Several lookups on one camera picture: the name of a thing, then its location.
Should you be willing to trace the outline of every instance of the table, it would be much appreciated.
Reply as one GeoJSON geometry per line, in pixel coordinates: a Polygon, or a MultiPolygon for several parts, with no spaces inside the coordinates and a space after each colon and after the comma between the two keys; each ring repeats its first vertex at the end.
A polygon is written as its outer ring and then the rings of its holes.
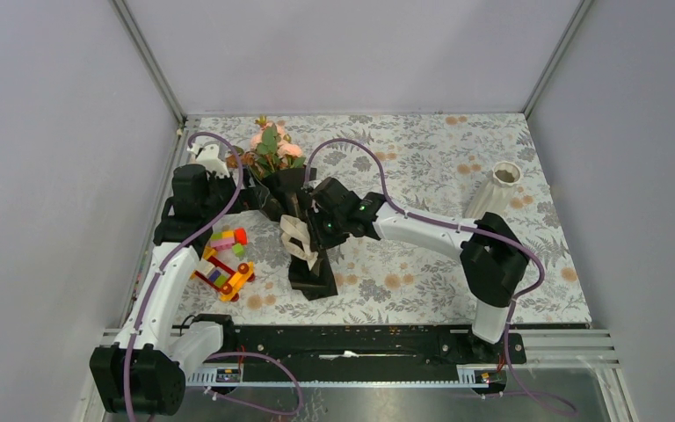
{"type": "MultiPolygon", "coordinates": [[[[408,114],[269,116],[310,153],[335,137],[358,140],[382,160],[392,197],[409,207],[461,216],[492,165],[513,161],[521,184],[503,213],[523,244],[547,268],[544,284],[519,299],[515,323],[589,323],[591,316],[523,114],[408,114]]],[[[255,117],[206,117],[199,130],[249,148],[255,117]]],[[[317,178],[332,176],[359,196],[380,192],[377,169],[350,145],[320,151],[317,178]]],[[[290,288],[290,256],[276,223],[257,212],[227,215],[214,230],[244,227],[255,282],[239,302],[191,280],[176,314],[178,324],[198,313],[229,314],[236,324],[469,324],[475,297],[458,263],[436,252],[393,241],[351,238],[330,251],[339,295],[307,301],[290,288]]],[[[519,288],[537,278],[529,266],[519,288]]]]}

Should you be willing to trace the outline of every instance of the aluminum frame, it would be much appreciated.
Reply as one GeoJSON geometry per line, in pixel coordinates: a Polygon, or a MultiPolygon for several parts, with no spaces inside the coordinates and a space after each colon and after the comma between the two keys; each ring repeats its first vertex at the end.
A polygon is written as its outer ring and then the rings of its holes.
{"type": "MultiPolygon", "coordinates": [[[[105,330],[100,345],[112,344],[119,329],[105,330]]],[[[517,365],[520,370],[535,370],[543,368],[557,369],[590,369],[599,382],[602,398],[604,399],[609,418],[612,422],[636,422],[637,416],[632,399],[628,394],[621,365],[614,352],[612,338],[607,330],[558,330],[558,329],[526,329],[512,330],[521,335],[526,350],[527,363],[517,365]]],[[[174,331],[172,337],[179,337],[174,331]]],[[[205,378],[212,368],[221,364],[204,364],[188,380],[188,386],[199,386],[193,378],[205,378]]],[[[461,379],[474,369],[491,368],[487,365],[458,366],[461,379]]],[[[260,388],[283,388],[286,382],[244,382],[243,386],[260,388]]],[[[458,385],[460,388],[469,388],[464,382],[305,382],[304,387],[319,388],[449,388],[458,385]]],[[[85,403],[83,413],[79,416],[83,422],[99,422],[105,416],[97,389],[92,382],[85,388],[82,401],[85,403]]]]}
{"type": "Polygon", "coordinates": [[[164,76],[164,73],[159,66],[159,62],[156,61],[154,53],[151,51],[151,47],[149,47],[146,39],[143,38],[141,28],[136,23],[126,0],[110,0],[110,4],[115,10],[115,13],[118,14],[120,22],[122,22],[123,26],[126,28],[128,38],[133,42],[136,51],[138,51],[138,54],[141,56],[143,64],[146,65],[146,69],[149,71],[149,77],[151,77],[156,88],[158,88],[159,92],[162,94],[164,103],[169,107],[170,112],[175,119],[177,119],[177,122],[182,125],[185,121],[185,111],[177,101],[177,97],[175,97],[170,83],[164,76]]]}

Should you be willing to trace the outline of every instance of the green leaf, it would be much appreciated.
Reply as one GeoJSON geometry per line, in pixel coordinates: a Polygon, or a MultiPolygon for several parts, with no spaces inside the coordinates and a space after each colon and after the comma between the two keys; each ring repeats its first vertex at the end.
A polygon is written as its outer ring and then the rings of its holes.
{"type": "Polygon", "coordinates": [[[267,145],[265,145],[265,142],[261,142],[258,144],[257,152],[259,155],[264,156],[265,154],[270,152],[270,149],[268,148],[267,145]]]}
{"type": "Polygon", "coordinates": [[[277,149],[278,148],[278,130],[275,126],[266,127],[263,131],[263,144],[268,147],[268,149],[277,149]]]}
{"type": "Polygon", "coordinates": [[[297,169],[304,165],[304,162],[307,161],[305,156],[300,156],[294,160],[294,164],[291,166],[292,169],[297,169]]]}
{"type": "Polygon", "coordinates": [[[269,143],[268,144],[268,150],[270,151],[271,154],[275,154],[278,152],[278,139],[280,137],[276,136],[275,143],[269,143]]]}

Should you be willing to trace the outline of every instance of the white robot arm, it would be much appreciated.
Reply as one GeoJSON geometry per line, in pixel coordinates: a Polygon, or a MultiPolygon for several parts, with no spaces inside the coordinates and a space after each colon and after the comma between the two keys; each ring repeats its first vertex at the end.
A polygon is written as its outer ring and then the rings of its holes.
{"type": "MultiPolygon", "coordinates": [[[[178,244],[165,242],[156,246],[151,252],[151,267],[138,297],[143,298],[151,284],[151,279],[159,272],[162,260],[178,244]]],[[[174,343],[171,342],[172,318],[177,312],[182,292],[185,289],[190,274],[195,270],[200,258],[192,248],[183,248],[167,264],[156,288],[151,292],[149,303],[142,316],[141,326],[136,332],[134,322],[138,319],[138,312],[142,301],[138,300],[122,329],[115,337],[114,343],[121,348],[128,346],[131,334],[137,334],[134,349],[141,350],[147,345],[170,357],[177,362],[189,377],[207,356],[218,352],[223,341],[221,326],[210,322],[197,322],[190,326],[185,335],[174,343]]]]}
{"type": "MultiPolygon", "coordinates": [[[[415,215],[424,215],[434,220],[445,221],[451,224],[468,227],[475,226],[475,219],[473,218],[457,220],[452,217],[435,215],[418,209],[408,209],[408,211],[415,215]]],[[[444,229],[428,222],[406,218],[386,203],[376,213],[374,229],[376,230],[376,234],[382,239],[399,240],[430,249],[431,251],[446,255],[460,264],[462,245],[472,238],[472,233],[466,231],[444,229]]],[[[475,321],[472,323],[472,332],[488,343],[497,343],[503,334],[507,316],[507,305],[500,308],[489,305],[478,298],[475,309],[475,321]]]]}

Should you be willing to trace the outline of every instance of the white wall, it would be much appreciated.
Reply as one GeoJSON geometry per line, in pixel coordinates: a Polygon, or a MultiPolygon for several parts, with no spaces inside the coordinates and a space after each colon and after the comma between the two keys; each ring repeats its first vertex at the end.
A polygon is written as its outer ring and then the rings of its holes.
{"type": "Polygon", "coordinates": [[[69,420],[175,126],[109,2],[0,2],[0,421],[69,420]]]}
{"type": "Polygon", "coordinates": [[[188,113],[523,109],[578,0],[129,0],[188,113]]]}
{"type": "Polygon", "coordinates": [[[530,120],[641,420],[675,420],[675,2],[595,2],[530,120]]]}

